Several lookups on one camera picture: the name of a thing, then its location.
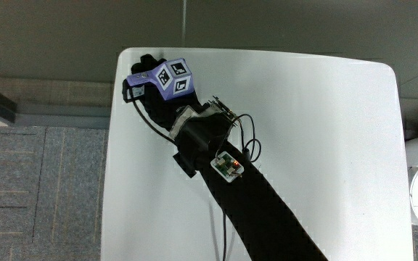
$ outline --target white label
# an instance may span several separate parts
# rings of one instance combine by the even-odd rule
[[[133,91],[134,97],[144,95],[144,85],[141,87],[133,87],[131,90]]]
[[[175,81],[173,85],[173,94],[180,94],[181,92],[187,91],[189,88],[190,76],[180,78]]]
[[[167,67],[163,65],[157,73],[157,81],[160,84],[160,87],[165,91],[167,87],[171,84],[173,77],[171,72],[168,71]]]

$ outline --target black glove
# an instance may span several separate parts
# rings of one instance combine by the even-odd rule
[[[141,57],[141,62],[136,63],[131,67],[131,73],[142,73],[152,70],[165,61],[165,59],[157,61],[151,54],[145,54]],[[126,79],[123,81],[123,85],[124,87],[130,87],[128,86]],[[144,84],[144,95],[137,97],[137,99],[144,105],[144,109],[148,113],[149,118],[167,131],[172,128],[172,125],[178,116],[178,108],[190,105],[197,112],[203,110],[203,107],[197,100],[195,91],[191,94],[165,101],[160,95],[157,86],[152,83]]]

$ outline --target white table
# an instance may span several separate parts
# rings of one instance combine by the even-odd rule
[[[102,214],[102,260],[219,260],[222,213],[200,175],[122,100],[143,54],[186,59],[200,101],[250,113],[261,172],[329,260],[412,260],[408,180],[393,70],[270,51],[130,48],[118,59]],[[228,260],[249,260],[228,224]]]

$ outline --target wire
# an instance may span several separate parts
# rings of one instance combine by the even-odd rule
[[[133,100],[134,106],[136,111],[138,112],[138,114],[142,117],[143,121],[154,131],[156,132],[159,136],[165,138],[166,140],[168,140],[169,142],[171,142],[173,145],[175,145],[175,141],[172,140],[171,138],[167,137],[166,135],[164,135],[163,133],[161,133],[157,128],[155,128],[147,118],[144,117],[142,111],[138,108],[138,104],[136,104],[136,100]]]
[[[253,138],[252,138],[252,139],[250,139],[250,140],[249,140],[246,144],[245,144],[245,131],[243,130],[243,125],[242,125],[241,120],[240,120],[240,118],[241,118],[241,117],[249,117],[249,118],[250,118],[250,120],[251,120],[251,125],[252,125],[252,127],[253,127]],[[247,147],[249,146],[249,144],[250,144],[250,143],[253,143],[248,159],[249,159],[251,162],[256,162],[256,161],[259,159],[259,157],[261,156],[262,145],[261,145],[261,142],[260,142],[258,139],[256,139],[256,138],[255,138],[255,124],[254,124],[254,119],[253,119],[253,117],[252,117],[251,115],[249,115],[249,114],[247,114],[247,113],[242,114],[242,115],[240,115],[240,116],[237,116],[237,117],[235,117],[235,118],[231,121],[231,123],[230,123],[230,128],[229,128],[229,130],[226,132],[224,139],[222,140],[222,142],[220,143],[220,145],[219,145],[219,147],[218,147],[218,149],[217,149],[217,151],[216,151],[216,158],[218,158],[218,152],[220,151],[220,149],[221,149],[222,144],[224,143],[224,141],[225,141],[225,140],[229,137],[229,135],[230,135],[230,131],[231,131],[231,129],[233,128],[234,123],[235,123],[236,121],[238,121],[238,122],[239,122],[239,129],[240,129],[240,131],[241,131],[242,153],[244,154],[245,152],[248,152],[248,151],[249,151],[249,149],[248,149]],[[255,144],[256,144],[256,143],[259,145],[259,150],[258,150],[258,155],[256,156],[256,158],[255,158],[255,159],[253,159],[253,156],[254,156],[254,148],[255,148]]]
[[[222,257],[222,261],[225,261],[225,258],[226,258],[226,214],[224,212],[224,256]]]

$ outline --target circuit board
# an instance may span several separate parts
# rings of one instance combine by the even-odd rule
[[[210,165],[229,183],[244,171],[243,166],[227,152],[220,153]]]

